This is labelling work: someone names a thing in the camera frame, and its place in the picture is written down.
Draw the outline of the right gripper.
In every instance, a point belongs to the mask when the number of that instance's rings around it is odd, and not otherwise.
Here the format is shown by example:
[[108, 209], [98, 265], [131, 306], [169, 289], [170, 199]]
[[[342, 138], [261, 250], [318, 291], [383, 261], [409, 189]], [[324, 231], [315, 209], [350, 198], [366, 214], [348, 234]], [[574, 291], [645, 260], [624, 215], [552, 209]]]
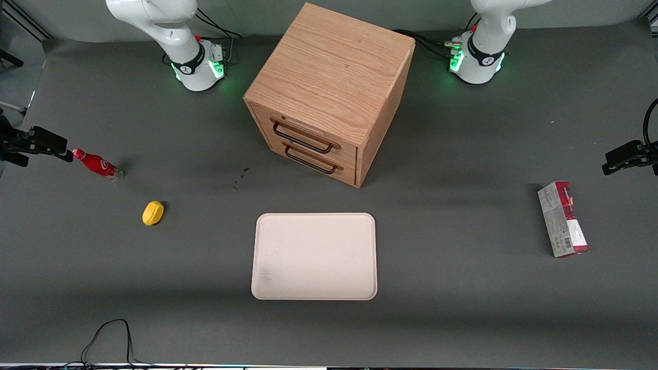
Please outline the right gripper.
[[67, 150], [68, 141], [42, 127], [31, 127], [30, 131], [15, 129], [5, 117], [1, 117], [1, 162], [9, 162], [19, 167], [28, 166], [29, 159], [23, 153], [30, 149], [30, 141], [41, 150], [51, 152], [51, 155], [65, 162], [73, 162], [75, 158]]

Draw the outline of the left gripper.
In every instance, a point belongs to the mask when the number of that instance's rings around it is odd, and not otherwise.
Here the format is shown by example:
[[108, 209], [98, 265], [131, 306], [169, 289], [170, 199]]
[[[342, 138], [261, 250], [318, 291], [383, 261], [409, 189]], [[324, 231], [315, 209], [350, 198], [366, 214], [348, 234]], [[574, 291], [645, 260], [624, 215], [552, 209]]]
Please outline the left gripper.
[[654, 175], [657, 176], [657, 142], [643, 144], [639, 140], [632, 140], [607, 152], [602, 173], [605, 176], [613, 175], [625, 169], [627, 164], [637, 161], [640, 161], [639, 167], [651, 166]]

